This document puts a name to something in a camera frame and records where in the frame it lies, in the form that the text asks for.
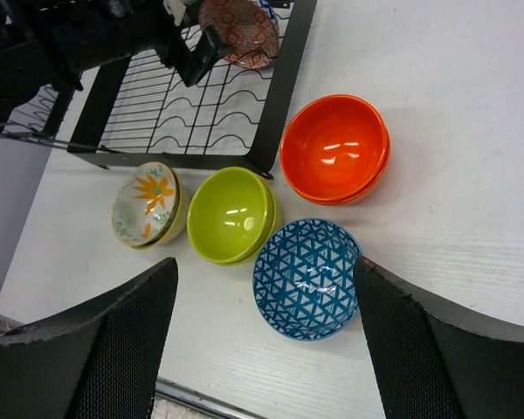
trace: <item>tabletop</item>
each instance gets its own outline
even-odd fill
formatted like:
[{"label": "tabletop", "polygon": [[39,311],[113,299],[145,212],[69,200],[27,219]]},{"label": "tabletop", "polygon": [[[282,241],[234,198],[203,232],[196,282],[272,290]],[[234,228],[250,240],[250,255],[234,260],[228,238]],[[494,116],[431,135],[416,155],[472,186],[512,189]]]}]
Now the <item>tabletop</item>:
[{"label": "tabletop", "polygon": [[[331,208],[296,196],[276,161],[286,220],[340,223],[402,278],[524,326],[524,0],[320,0],[290,118],[331,93],[379,110],[390,166],[363,200]],[[59,138],[70,138],[84,100],[74,99]],[[292,341],[259,315],[252,264],[209,264],[186,234],[144,252],[118,244],[110,211],[129,171],[52,152],[0,315],[41,319],[174,256],[180,281],[162,378],[266,417],[384,415],[360,318],[327,340]],[[179,175],[192,193],[209,172]]]}]

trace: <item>blue bowl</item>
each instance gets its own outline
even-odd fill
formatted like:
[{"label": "blue bowl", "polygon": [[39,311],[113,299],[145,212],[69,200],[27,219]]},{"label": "blue bowl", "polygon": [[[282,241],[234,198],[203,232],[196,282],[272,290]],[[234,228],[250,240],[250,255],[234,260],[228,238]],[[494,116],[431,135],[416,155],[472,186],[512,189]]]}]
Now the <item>blue bowl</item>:
[{"label": "blue bowl", "polygon": [[285,336],[320,340],[338,333],[359,310],[353,270],[362,251],[336,223],[304,218],[278,230],[254,267],[254,299]]}]

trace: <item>floor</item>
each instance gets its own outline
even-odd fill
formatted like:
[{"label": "floor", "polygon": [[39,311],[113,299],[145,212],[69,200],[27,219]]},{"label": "floor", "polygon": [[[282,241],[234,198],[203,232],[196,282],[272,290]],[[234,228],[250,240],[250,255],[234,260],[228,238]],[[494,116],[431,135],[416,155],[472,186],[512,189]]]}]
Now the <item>floor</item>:
[{"label": "floor", "polygon": [[168,402],[166,400],[156,399],[154,405],[154,414],[151,419],[208,419],[206,415],[194,412],[190,409]]}]

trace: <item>dish rack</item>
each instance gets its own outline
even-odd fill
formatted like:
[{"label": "dish rack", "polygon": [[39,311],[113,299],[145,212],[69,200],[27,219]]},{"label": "dish rack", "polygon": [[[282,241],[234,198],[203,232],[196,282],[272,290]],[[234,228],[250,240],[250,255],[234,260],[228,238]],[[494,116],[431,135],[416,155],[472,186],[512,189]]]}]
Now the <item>dish rack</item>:
[{"label": "dish rack", "polygon": [[[41,127],[44,115],[32,125],[12,122],[8,115],[10,125],[0,121],[0,127],[22,129],[0,136],[63,148],[102,168],[148,161],[175,168],[240,166],[271,179],[316,0],[270,3],[280,34],[279,59],[271,68],[243,69],[221,60],[198,85],[186,87],[155,51],[143,52],[99,69],[69,141],[55,137],[59,124],[53,130]],[[201,34],[196,24],[182,36],[194,47]],[[51,107],[58,108],[60,120],[68,103],[57,100]]]}]

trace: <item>red patterned bowl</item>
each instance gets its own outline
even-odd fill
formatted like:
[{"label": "red patterned bowl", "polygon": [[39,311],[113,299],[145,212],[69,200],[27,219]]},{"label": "red patterned bowl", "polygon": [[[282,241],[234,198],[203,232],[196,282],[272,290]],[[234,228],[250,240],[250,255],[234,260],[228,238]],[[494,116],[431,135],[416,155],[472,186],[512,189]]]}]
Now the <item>red patterned bowl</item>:
[{"label": "red patterned bowl", "polygon": [[231,64],[257,70],[278,57],[278,19],[266,0],[205,0],[198,20],[233,47],[225,57]]}]

